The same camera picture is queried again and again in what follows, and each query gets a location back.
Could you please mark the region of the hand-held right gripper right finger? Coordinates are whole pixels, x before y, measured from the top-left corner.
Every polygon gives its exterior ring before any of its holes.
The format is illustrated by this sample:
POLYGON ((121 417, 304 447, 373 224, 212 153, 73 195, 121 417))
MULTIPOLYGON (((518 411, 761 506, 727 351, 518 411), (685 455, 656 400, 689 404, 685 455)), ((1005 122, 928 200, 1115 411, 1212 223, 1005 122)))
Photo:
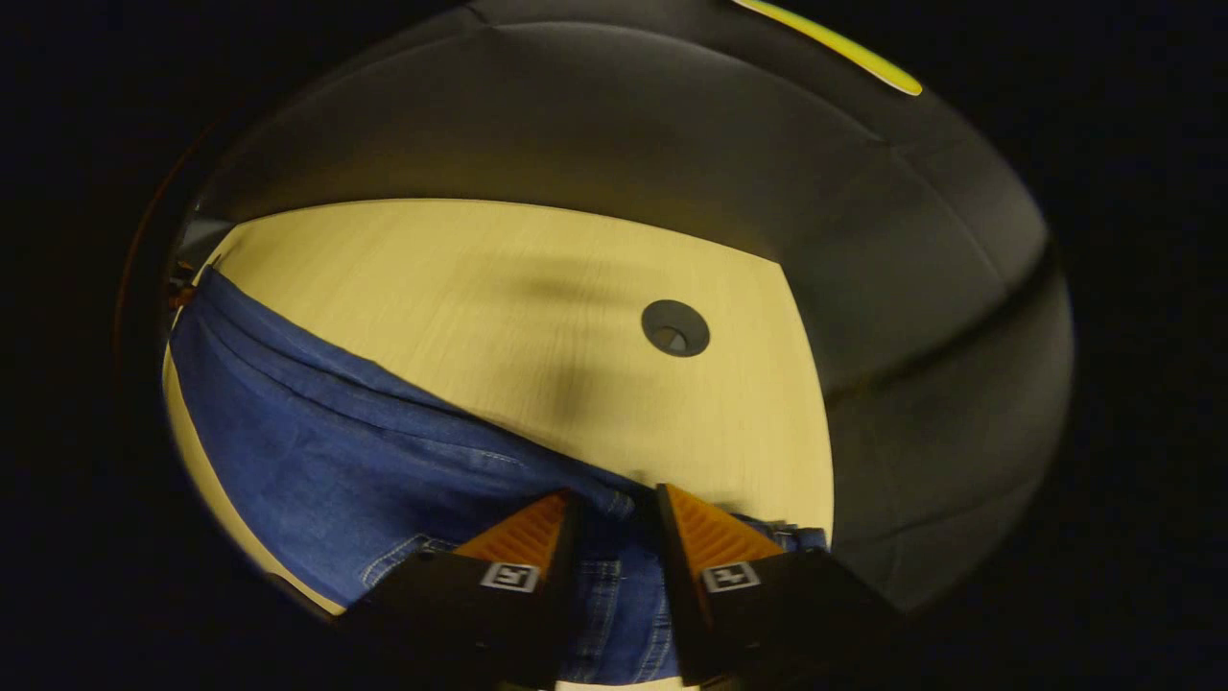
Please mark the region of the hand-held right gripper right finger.
POLYGON ((656 488, 682 682, 833 689, 904 615, 824 547, 787 550, 689 491, 656 488))

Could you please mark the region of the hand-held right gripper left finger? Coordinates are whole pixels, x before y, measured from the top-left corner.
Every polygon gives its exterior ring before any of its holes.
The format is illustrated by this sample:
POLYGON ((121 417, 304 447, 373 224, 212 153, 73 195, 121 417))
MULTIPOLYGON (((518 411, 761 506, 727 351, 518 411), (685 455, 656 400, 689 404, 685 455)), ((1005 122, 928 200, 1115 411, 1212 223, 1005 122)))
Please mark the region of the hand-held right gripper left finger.
POLYGON ((544 493, 395 565, 335 619, 408 691, 554 691, 572 635, 578 500, 544 493))

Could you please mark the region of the blue denim jeans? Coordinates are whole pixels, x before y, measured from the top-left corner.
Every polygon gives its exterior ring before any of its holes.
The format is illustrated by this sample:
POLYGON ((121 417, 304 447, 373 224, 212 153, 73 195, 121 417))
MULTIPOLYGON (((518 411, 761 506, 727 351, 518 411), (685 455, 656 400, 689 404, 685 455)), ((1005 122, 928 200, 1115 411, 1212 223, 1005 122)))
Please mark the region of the blue denim jeans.
POLYGON ((413 555, 452 551, 554 488, 585 507, 561 677, 678 677, 653 490, 500 430, 205 270, 168 342, 203 457, 259 546, 350 608, 413 555))

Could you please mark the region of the black backdrop cloth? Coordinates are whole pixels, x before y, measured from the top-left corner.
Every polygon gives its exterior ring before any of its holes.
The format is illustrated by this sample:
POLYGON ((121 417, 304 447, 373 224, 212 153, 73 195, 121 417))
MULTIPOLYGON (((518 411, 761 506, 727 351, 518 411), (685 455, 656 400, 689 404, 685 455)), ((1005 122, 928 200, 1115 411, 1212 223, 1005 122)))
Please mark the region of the black backdrop cloth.
POLYGON ((473 0, 238 135, 232 223, 470 198, 623 216, 777 261, 829 404, 835 550, 899 608, 965 579, 1047 473, 1070 298, 1041 211, 932 92, 720 0, 473 0))

